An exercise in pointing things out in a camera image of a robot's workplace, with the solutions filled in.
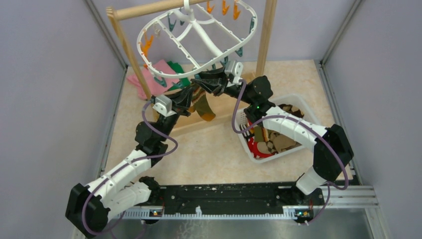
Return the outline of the olive striped sock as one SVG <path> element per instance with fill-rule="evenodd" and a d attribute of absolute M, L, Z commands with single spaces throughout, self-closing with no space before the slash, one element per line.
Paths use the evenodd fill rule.
<path fill-rule="evenodd" d="M 191 103 L 191 112 L 197 112 L 201 119 L 204 121 L 212 121 L 216 115 L 212 111 L 206 97 L 206 91 L 199 87 L 193 94 Z"/>

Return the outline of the white oval clip hanger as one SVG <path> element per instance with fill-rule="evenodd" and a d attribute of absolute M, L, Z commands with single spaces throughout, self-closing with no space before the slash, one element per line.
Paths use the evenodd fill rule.
<path fill-rule="evenodd" d="M 188 5 L 186 1 L 182 7 L 173 7 L 152 19 L 142 28 L 137 38 L 138 53 L 144 61 L 142 68 L 159 79 L 182 79 L 205 71 L 216 63 L 225 66 L 231 54 L 242 57 L 244 45 L 256 33 L 258 18 L 255 10 L 242 0 L 233 2 L 233 11 L 234 20 L 242 13 L 250 18 L 249 28 L 244 31 L 243 37 L 236 35 L 235 31 L 215 18 L 210 8 L 199 4 Z M 147 37 L 147 33 L 152 30 L 167 36 L 193 65 L 193 69 L 186 73 L 170 74 L 156 68 L 148 57 L 153 37 Z"/>

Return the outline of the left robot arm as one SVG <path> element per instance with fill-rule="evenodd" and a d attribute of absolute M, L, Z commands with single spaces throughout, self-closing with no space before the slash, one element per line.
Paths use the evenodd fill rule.
<path fill-rule="evenodd" d="M 176 93 L 148 100 L 141 113 L 143 121 L 136 127 L 135 149 L 109 172 L 71 189 L 65 217 L 86 238 L 110 232 L 112 228 L 107 228 L 107 224 L 132 206 L 158 203 L 157 182 L 148 179 L 131 184 L 131 181 L 178 148 L 170 133 L 181 116 L 190 116 L 194 88 L 189 85 Z"/>

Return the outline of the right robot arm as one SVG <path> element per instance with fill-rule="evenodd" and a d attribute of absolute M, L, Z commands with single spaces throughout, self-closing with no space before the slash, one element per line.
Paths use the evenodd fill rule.
<path fill-rule="evenodd" d="M 244 113 L 251 126 L 259 125 L 282 134 L 314 154 L 312 166 L 295 182 L 292 199 L 296 204 L 305 205 L 312 199 L 312 192 L 323 184 L 333 186 L 340 174 L 344 177 L 344 186 L 337 189 L 347 189 L 349 179 L 345 167 L 354 153 L 341 126 L 317 125 L 286 112 L 269 100 L 273 92 L 266 76 L 250 82 L 244 79 L 235 82 L 220 68 L 201 72 L 199 78 L 192 81 L 214 96 L 226 94 L 235 98 L 233 117 L 240 102 L 247 103 Z"/>

